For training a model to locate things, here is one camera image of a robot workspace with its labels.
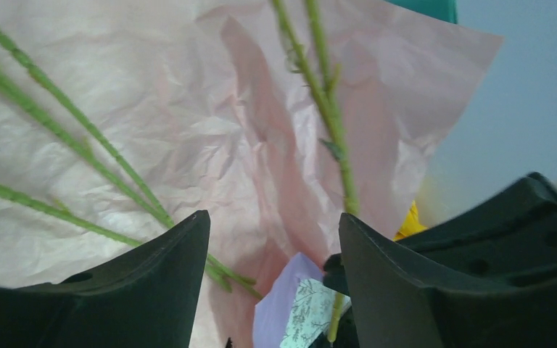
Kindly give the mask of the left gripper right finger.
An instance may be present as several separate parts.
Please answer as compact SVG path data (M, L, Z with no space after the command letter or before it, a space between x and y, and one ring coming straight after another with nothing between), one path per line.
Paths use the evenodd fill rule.
M557 347L557 278L515 287L466 275L347 213L339 238L362 347Z

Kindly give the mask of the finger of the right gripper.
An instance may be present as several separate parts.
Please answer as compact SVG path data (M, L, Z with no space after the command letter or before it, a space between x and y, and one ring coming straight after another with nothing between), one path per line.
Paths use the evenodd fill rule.
M474 209L393 242L469 276L515 287L549 281L557 278L557 188L530 173ZM350 296L342 254L327 259L322 282Z

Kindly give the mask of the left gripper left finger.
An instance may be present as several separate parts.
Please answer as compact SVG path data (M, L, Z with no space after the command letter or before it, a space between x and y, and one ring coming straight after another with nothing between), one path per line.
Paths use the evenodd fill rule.
M0 347L187 347L209 235L199 210L61 283L0 287Z

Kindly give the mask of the pink flower stems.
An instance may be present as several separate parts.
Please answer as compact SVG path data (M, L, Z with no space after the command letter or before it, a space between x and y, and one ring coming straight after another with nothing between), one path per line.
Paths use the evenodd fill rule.
M61 281L210 213L211 278L252 288L236 261L259 244L257 192L230 17L173 25L157 1L0 1L28 50L137 173L132 179L0 47L0 286Z

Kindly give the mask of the purple wrapping paper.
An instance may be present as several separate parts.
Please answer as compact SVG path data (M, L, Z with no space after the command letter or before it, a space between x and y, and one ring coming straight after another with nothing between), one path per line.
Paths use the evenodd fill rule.
M278 348L283 340L298 286L302 280L322 279L321 269L305 254L293 256L271 290L255 305L254 348Z

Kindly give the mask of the yellow flower stems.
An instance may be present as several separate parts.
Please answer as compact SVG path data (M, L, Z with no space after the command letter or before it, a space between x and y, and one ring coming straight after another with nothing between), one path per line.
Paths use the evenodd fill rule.
M335 94L341 65L336 64L334 67L330 65L326 36L321 24L320 9L316 1L304 2L304 8L308 16L308 26L318 59L318 68L321 73L321 77L317 78L313 66L307 59L304 46L300 43L296 30L289 19L285 3L273 0L271 4L276 12L281 38L284 40L284 49L286 50L290 71L303 76L330 137L329 140L321 138L319 141L328 149L339 166L344 210L357 215L360 212L360 202L350 165L342 112Z

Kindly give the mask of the pink wrapping paper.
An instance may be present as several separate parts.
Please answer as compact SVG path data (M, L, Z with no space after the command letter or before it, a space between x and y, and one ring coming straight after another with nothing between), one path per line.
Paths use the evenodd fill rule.
M393 237L503 37L384 1L319 1L361 217ZM288 71L270 1L0 1L0 28L144 179L173 221L211 218L210 253L266 293L296 253L338 252L339 171ZM141 196L0 47L0 70ZM0 96L0 184L139 241L163 223ZM0 286L57 283L131 247L0 199ZM254 297L203 280L189 347L254 347Z

